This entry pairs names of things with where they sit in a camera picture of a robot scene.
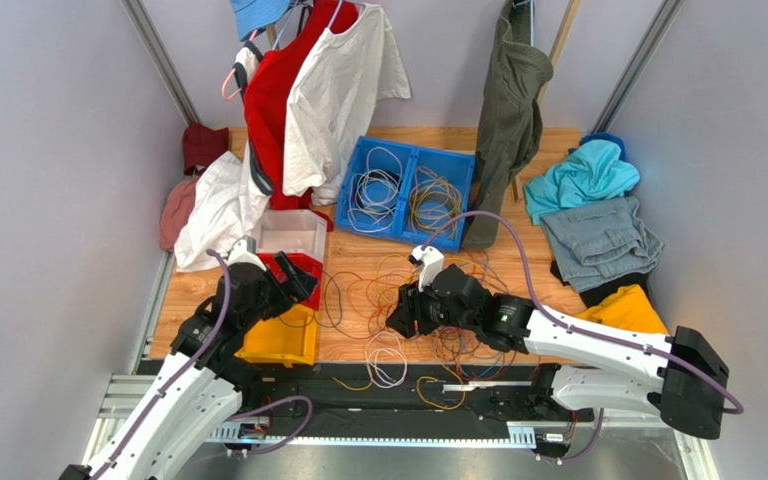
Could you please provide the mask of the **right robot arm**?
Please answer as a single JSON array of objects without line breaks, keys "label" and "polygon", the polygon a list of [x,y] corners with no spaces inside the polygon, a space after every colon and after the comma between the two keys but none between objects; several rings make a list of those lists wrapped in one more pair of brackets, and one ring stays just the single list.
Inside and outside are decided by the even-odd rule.
[{"label": "right robot arm", "polygon": [[535,402],[563,410],[656,415],[706,440],[718,439],[725,415],[737,411],[726,396],[729,369],[700,332],[643,333],[577,319],[493,293],[455,265],[401,286],[386,324],[405,338],[455,327],[496,351],[573,360],[573,367],[544,368],[532,382]]}]

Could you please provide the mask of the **red storage bin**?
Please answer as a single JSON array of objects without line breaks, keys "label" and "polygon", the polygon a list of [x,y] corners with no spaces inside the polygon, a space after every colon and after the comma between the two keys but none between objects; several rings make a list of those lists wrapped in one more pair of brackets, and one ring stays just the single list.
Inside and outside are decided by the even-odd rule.
[{"label": "red storage bin", "polygon": [[[279,281],[285,279],[285,272],[276,261],[276,253],[258,253],[257,256]],[[286,256],[298,269],[303,270],[317,280],[317,285],[314,288],[313,293],[307,300],[302,302],[302,305],[314,311],[318,311],[320,309],[321,299],[322,263],[304,253],[287,253]]]}]

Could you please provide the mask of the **yellow storage bin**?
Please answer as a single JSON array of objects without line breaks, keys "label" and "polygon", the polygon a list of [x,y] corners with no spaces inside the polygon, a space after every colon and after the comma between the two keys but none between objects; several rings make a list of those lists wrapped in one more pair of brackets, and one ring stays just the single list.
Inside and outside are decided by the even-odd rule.
[{"label": "yellow storage bin", "polygon": [[317,356],[318,320],[316,310],[296,305],[279,317],[258,322],[235,356],[252,364],[312,366]]}]

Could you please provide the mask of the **white storage bin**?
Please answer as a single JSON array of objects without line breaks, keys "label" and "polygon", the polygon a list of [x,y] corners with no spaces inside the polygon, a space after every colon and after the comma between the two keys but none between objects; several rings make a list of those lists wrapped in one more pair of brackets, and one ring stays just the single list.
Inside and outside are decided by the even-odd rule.
[{"label": "white storage bin", "polygon": [[323,263],[327,227],[327,221],[311,210],[266,210],[250,236],[258,253],[304,254]]}]

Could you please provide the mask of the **white cloth on floor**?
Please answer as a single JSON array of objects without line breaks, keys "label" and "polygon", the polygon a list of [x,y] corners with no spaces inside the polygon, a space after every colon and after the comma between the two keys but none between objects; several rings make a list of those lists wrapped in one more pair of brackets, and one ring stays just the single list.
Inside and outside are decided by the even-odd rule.
[{"label": "white cloth on floor", "polygon": [[273,188],[255,165],[257,160],[247,145],[241,157],[227,151],[201,175],[193,210],[174,244],[179,272],[216,268],[218,262],[208,252],[228,254],[259,225]]}]

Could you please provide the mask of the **blue divided bin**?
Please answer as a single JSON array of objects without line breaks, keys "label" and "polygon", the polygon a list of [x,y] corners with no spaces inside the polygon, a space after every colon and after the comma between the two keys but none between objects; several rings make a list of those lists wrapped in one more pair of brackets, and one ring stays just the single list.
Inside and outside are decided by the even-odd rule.
[{"label": "blue divided bin", "polygon": [[378,239],[461,246],[476,159],[473,155],[362,137],[338,197],[335,225]]}]

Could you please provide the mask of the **maroon cloth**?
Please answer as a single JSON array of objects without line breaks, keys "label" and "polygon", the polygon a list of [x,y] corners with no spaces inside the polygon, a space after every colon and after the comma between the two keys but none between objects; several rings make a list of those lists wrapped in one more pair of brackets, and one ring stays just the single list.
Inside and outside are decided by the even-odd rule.
[{"label": "maroon cloth", "polygon": [[193,176],[209,167],[229,150],[228,128],[212,129],[200,123],[190,124],[183,132],[183,174]]}]

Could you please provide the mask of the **light blue jeans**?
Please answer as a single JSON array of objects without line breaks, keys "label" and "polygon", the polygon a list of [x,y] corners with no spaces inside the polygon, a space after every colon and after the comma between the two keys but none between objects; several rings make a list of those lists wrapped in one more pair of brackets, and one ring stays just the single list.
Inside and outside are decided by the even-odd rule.
[{"label": "light blue jeans", "polygon": [[629,274],[648,274],[664,242],[639,218],[633,196],[545,215],[540,225],[561,279],[581,293]]}]

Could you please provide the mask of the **red t-shirt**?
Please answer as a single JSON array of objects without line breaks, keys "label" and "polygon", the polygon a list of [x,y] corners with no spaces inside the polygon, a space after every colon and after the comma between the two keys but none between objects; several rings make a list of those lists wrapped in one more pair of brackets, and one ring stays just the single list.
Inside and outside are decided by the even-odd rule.
[{"label": "red t-shirt", "polygon": [[301,33],[287,46],[267,52],[245,91],[245,119],[248,139],[266,179],[273,187],[269,207],[274,210],[307,209],[310,191],[286,195],[284,184],[284,140],[287,100],[300,69],[317,40],[328,26],[337,33],[351,27],[358,19],[352,3],[317,1]]}]

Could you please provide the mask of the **white t-shirt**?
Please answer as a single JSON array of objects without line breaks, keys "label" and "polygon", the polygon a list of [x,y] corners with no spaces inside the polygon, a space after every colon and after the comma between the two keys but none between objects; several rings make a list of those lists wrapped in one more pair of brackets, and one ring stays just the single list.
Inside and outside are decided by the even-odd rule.
[{"label": "white t-shirt", "polygon": [[343,2],[340,7],[353,7],[357,19],[338,33],[334,16],[328,17],[287,99],[281,192],[311,193],[315,205],[336,202],[377,103],[412,97],[382,6]]}]

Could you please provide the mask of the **olive green garment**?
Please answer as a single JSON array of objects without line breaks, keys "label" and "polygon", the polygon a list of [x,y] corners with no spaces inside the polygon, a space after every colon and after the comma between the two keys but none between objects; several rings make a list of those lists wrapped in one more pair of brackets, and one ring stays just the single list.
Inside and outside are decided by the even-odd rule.
[{"label": "olive green garment", "polygon": [[531,42],[531,15],[516,1],[496,21],[483,89],[474,184],[468,209],[499,215],[506,191],[532,161],[543,133],[538,94],[553,77],[549,56]]}]

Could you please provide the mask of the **yellow cloth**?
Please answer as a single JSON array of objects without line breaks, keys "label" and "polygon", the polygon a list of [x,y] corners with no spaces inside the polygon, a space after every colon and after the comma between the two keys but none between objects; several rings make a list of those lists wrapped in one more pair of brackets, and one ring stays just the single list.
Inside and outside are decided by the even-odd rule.
[{"label": "yellow cloth", "polygon": [[578,313],[576,317],[627,331],[669,334],[640,285],[620,287],[599,304]]}]

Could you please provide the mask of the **dark blue cloth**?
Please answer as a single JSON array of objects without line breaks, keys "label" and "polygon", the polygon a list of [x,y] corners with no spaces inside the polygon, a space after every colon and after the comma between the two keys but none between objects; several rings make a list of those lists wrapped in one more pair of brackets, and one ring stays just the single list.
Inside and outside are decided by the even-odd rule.
[{"label": "dark blue cloth", "polygon": [[576,147],[568,149],[568,154],[572,154],[579,147],[591,141],[607,141],[617,145],[620,149],[619,159],[621,161],[627,160],[627,150],[624,141],[620,137],[607,132],[596,132],[583,136]]}]

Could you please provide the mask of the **blue hat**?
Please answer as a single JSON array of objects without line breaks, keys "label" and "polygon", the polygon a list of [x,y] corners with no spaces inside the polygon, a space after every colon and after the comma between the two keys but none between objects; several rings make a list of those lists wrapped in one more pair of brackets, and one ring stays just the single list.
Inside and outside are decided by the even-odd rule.
[{"label": "blue hat", "polygon": [[253,32],[276,23],[291,8],[293,0],[230,0],[240,41],[250,39]]}]

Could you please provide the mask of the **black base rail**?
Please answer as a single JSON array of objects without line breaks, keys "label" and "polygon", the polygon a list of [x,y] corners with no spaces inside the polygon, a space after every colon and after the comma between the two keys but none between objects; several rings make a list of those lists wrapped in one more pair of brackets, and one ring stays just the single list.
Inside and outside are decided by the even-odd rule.
[{"label": "black base rail", "polygon": [[567,365],[514,365],[496,379],[459,381],[441,366],[420,364],[403,384],[363,388],[358,364],[326,363],[285,367],[250,365],[242,406],[231,407],[233,386],[214,382],[199,391],[175,417],[161,422],[167,409],[157,404],[146,418],[137,413],[164,383],[162,365],[153,361],[144,375],[115,377],[101,416],[120,421],[109,440],[126,440],[128,449],[150,441],[165,455],[174,441],[191,436],[196,444],[215,442],[239,450],[281,440],[305,445],[525,448],[557,456],[577,428],[660,429],[654,414],[609,408],[569,412],[537,393]]}]

